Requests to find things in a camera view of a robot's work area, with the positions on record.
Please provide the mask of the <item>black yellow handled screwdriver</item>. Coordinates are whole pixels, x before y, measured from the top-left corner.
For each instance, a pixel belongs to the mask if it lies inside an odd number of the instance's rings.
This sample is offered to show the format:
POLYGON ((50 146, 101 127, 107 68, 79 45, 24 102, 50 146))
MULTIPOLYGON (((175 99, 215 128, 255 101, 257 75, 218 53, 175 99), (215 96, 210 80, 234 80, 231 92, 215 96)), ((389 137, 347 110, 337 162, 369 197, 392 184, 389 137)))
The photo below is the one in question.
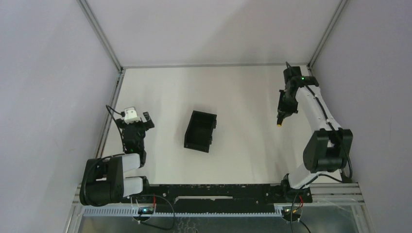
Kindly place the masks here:
POLYGON ((278 112, 278 113, 277 113, 277 120, 276 120, 277 126, 281 126, 281 125, 282 125, 284 118, 285 118, 284 112, 281 111, 281 112, 278 112))

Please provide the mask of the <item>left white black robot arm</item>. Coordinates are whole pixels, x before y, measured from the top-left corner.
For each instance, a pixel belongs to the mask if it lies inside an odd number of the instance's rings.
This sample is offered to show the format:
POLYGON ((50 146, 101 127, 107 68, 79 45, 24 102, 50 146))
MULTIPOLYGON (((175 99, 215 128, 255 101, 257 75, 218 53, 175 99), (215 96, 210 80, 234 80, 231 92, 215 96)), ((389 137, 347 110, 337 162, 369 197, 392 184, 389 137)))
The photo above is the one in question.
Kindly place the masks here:
POLYGON ((84 206, 101 207, 119 203, 129 195, 140 202, 147 202, 152 196, 152 190, 144 185, 143 177, 126 178, 124 173, 145 165, 147 153, 144 138, 155 125, 148 112, 143 113, 144 121, 129 113, 126 111, 124 118, 115 121, 123 152, 86 162, 79 193, 80 203, 84 206))

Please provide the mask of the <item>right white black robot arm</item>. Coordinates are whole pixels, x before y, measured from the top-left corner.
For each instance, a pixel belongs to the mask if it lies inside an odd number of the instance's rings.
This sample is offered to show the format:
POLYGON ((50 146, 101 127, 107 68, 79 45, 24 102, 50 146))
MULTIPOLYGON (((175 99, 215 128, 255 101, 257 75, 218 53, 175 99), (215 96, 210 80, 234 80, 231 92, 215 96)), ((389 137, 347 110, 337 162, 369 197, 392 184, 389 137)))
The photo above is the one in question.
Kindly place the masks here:
POLYGON ((299 106, 307 117, 312 135, 303 149, 302 165, 284 177, 287 185, 280 191, 287 202, 295 201, 300 196, 300 190, 309 187, 320 176, 329 176, 345 167, 349 169, 349 176, 353 175, 349 157, 353 134, 350 129, 343 129, 332 116, 315 77, 286 77, 278 102, 278 126, 285 118, 298 113, 299 106))

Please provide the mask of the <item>black plastic bin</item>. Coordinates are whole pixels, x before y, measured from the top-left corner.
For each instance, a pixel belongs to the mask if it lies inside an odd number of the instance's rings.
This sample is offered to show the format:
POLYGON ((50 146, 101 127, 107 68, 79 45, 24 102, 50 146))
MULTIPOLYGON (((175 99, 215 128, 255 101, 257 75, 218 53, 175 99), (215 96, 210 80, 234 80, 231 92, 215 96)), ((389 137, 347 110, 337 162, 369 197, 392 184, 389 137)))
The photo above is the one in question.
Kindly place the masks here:
POLYGON ((193 110, 184 136, 184 148, 209 153, 216 125, 216 114, 193 110))

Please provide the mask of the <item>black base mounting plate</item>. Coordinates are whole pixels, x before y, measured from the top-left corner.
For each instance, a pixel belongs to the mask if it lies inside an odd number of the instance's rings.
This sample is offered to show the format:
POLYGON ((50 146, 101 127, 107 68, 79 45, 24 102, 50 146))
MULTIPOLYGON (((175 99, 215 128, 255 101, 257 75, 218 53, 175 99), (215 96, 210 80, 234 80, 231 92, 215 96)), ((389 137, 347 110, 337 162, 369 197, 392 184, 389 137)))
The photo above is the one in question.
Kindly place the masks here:
POLYGON ((312 203, 309 188, 289 189, 287 184, 151 184, 141 194, 124 198, 139 205, 156 205, 158 213, 269 214, 276 205, 312 203))

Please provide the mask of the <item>left green circuit board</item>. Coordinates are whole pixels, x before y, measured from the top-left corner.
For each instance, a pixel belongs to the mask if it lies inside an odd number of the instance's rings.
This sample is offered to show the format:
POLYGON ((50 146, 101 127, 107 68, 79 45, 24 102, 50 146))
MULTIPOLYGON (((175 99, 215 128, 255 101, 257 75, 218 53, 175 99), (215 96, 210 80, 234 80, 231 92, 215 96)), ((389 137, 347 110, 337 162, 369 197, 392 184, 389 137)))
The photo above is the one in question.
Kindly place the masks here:
POLYGON ((137 214, 142 215, 152 215, 154 213, 154 208, 152 207, 139 207, 137 214))

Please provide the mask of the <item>green circuit board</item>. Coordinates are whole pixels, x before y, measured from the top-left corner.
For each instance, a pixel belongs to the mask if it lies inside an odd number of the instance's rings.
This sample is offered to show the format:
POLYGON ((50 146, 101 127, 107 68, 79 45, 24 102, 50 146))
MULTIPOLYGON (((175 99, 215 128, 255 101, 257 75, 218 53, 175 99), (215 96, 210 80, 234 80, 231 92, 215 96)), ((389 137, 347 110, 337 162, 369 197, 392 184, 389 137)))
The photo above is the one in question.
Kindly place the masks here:
POLYGON ((293 213, 293 214, 301 214, 301 212, 302 212, 302 209, 300 209, 300 208, 296 208, 296 209, 283 209, 282 210, 282 214, 284 214, 284 215, 289 215, 290 213, 293 213))
POLYGON ((152 215, 154 213, 154 208, 152 207, 139 207, 137 214, 142 215, 152 215))

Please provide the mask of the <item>right green circuit board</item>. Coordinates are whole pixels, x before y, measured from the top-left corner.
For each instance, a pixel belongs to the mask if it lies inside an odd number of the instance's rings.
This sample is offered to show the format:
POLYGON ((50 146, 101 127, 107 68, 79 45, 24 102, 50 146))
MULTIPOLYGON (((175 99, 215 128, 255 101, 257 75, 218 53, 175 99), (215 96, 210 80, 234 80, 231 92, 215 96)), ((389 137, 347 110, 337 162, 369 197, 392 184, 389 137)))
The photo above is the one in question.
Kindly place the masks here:
POLYGON ((282 214, 284 214, 284 215, 289 215, 290 213, 293 213, 293 214, 301 214, 301 212, 302 212, 302 209, 300 209, 300 208, 296 208, 296 209, 283 209, 282 210, 282 214))

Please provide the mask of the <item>aluminium frame rail back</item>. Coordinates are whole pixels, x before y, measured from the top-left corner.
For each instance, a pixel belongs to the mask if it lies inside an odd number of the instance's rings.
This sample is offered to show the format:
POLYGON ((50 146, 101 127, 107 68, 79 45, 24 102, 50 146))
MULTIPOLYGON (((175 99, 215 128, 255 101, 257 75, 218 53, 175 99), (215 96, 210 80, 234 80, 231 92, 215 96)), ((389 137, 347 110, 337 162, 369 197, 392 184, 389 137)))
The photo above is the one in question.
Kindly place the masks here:
POLYGON ((123 69, 132 68, 187 68, 187 67, 258 67, 258 66, 285 66, 286 62, 280 63, 238 63, 238 64, 190 64, 190 65, 153 65, 153 66, 123 66, 123 69))

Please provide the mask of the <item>aluminium frame rail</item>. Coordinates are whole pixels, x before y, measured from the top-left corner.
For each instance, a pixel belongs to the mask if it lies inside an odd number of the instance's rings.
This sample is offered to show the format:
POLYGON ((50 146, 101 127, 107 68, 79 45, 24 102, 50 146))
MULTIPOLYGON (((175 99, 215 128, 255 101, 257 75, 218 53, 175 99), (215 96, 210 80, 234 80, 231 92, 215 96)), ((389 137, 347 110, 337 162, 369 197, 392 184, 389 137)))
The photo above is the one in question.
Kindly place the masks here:
POLYGON ((104 30, 102 29, 88 1, 87 0, 77 0, 77 3, 80 6, 81 10, 83 11, 96 37, 100 41, 103 49, 105 50, 106 54, 108 55, 113 65, 115 66, 116 70, 119 73, 123 72, 123 66, 121 65, 117 55, 115 54, 114 49, 112 48, 107 36, 104 33, 104 30))
POLYGON ((336 9, 334 10, 334 13, 329 21, 329 23, 326 26, 325 31, 323 32, 321 39, 319 43, 317 44, 314 53, 312 54, 309 63, 307 64, 308 70, 311 70, 314 67, 314 64, 318 60, 324 46, 326 45, 329 37, 332 34, 332 31, 334 30, 336 24, 338 23, 338 20, 340 19, 345 7, 349 3, 349 0, 340 0, 338 2, 338 5, 336 9))
POLYGON ((258 67, 258 66, 285 66, 286 62, 280 63, 238 63, 238 64, 190 64, 190 65, 153 65, 153 66, 123 66, 123 69, 132 68, 187 68, 187 67, 258 67))

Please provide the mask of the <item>aluminium frame rail left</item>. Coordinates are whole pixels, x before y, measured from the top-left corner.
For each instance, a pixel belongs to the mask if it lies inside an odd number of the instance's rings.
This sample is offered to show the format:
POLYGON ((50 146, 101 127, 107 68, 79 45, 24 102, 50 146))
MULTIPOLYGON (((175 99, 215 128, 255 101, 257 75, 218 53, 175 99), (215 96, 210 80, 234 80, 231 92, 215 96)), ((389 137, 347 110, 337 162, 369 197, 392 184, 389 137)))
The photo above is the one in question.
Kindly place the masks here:
POLYGON ((113 65, 115 66, 116 70, 119 73, 123 72, 123 66, 121 65, 117 55, 115 54, 114 49, 112 48, 107 36, 104 33, 104 30, 102 29, 88 1, 87 0, 77 0, 77 3, 80 6, 81 10, 83 11, 96 37, 100 41, 103 49, 105 50, 106 54, 108 55, 113 65))

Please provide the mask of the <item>aluminium frame rail right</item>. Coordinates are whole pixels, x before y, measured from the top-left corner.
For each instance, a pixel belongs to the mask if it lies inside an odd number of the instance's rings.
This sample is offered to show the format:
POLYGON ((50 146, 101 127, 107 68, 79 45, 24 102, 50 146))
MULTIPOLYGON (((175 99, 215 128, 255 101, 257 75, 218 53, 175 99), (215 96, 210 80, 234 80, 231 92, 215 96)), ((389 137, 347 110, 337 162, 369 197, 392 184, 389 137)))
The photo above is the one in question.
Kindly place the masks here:
POLYGON ((314 53, 312 54, 309 63, 307 64, 308 70, 311 70, 314 67, 314 64, 318 60, 324 46, 326 45, 329 37, 332 34, 332 31, 334 30, 336 24, 338 23, 338 20, 340 19, 345 7, 349 3, 349 0, 340 0, 338 2, 338 5, 336 9, 334 10, 334 13, 329 21, 329 23, 326 26, 325 31, 323 32, 321 39, 319 43, 317 44, 314 53))

